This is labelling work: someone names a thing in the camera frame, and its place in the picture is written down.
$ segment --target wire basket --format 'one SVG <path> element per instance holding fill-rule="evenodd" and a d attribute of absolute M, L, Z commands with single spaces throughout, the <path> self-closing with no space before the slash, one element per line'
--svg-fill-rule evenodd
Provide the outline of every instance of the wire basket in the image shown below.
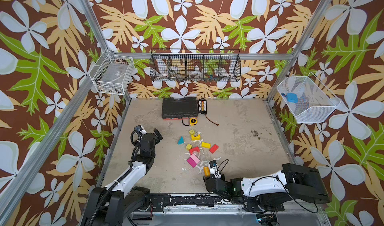
<path fill-rule="evenodd" d="M 298 123 L 322 123 L 338 107 L 341 100 L 318 79 L 334 98 L 330 99 L 309 76 L 287 77 L 277 86 L 280 94 L 293 93 L 297 102 L 282 97 Z"/>
<path fill-rule="evenodd" d="M 134 70 L 133 59 L 115 54 L 100 57 L 99 69 L 92 78 L 97 92 L 124 95 Z"/>
<path fill-rule="evenodd" d="M 239 50 L 237 53 L 226 54 L 223 50 L 212 49 L 200 49 L 202 52 L 199 53 L 172 53 L 171 51 L 174 50 L 156 49 L 156 52 L 151 50 L 149 66 L 152 81 L 237 82 L 240 80 Z"/>

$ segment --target wall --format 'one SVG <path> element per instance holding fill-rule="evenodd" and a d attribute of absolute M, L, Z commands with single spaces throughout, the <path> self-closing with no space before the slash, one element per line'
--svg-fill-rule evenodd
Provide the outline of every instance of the wall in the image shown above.
<path fill-rule="evenodd" d="M 0 5 L 2 194 L 60 117 L 100 50 L 78 0 L 0 0 Z M 7 225 L 78 223 L 122 109 L 121 97 L 89 92 Z"/>
<path fill-rule="evenodd" d="M 320 171 L 333 225 L 384 221 L 382 1 L 333 0 L 291 69 L 315 73 L 343 100 L 324 123 L 297 124 L 279 95 L 271 102 L 297 161 Z"/>
<path fill-rule="evenodd" d="M 241 53 L 291 52 L 319 1 L 91 0 L 113 51 L 171 48 L 178 52 L 176 48 L 189 48 L 195 52 L 214 48 L 240 49 Z M 129 91 L 133 98 L 195 94 L 265 98 L 284 65 L 280 63 L 243 61 L 242 78 L 237 83 L 161 83 L 150 80 L 148 60 L 136 60 L 137 72 Z"/>

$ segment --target white mesh basket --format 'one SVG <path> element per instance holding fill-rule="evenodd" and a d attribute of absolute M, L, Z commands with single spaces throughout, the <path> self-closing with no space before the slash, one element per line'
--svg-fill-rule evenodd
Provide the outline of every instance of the white mesh basket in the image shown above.
<path fill-rule="evenodd" d="M 100 57 L 95 66 L 98 66 L 99 69 L 92 78 L 92 82 L 98 92 L 125 94 L 135 67 L 131 57 L 111 54 Z"/>
<path fill-rule="evenodd" d="M 287 77 L 277 86 L 280 94 L 296 94 L 297 103 L 288 102 L 286 97 L 282 98 L 298 123 L 322 123 L 341 103 L 329 88 L 318 81 L 334 98 L 330 99 L 309 76 Z"/>

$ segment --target blue triangular block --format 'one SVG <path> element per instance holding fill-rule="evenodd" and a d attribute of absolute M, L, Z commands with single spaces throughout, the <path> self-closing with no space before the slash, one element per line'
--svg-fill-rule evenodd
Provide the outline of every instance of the blue triangular block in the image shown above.
<path fill-rule="evenodd" d="M 180 138 L 180 140 L 179 140 L 179 142 L 177 144 L 182 144 L 182 143 L 184 143 L 183 137 Z"/>

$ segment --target pink block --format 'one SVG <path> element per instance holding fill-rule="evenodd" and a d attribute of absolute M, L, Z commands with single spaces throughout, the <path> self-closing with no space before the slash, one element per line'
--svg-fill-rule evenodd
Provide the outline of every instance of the pink block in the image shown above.
<path fill-rule="evenodd" d="M 192 159 L 195 163 L 199 163 L 199 162 L 200 162 L 199 158 L 198 158 L 194 153 L 191 155 L 191 159 Z"/>
<path fill-rule="evenodd" d="M 188 162 L 193 168 L 197 165 L 197 163 L 195 163 L 195 161 L 194 161 L 192 158 L 187 159 L 187 162 Z"/>

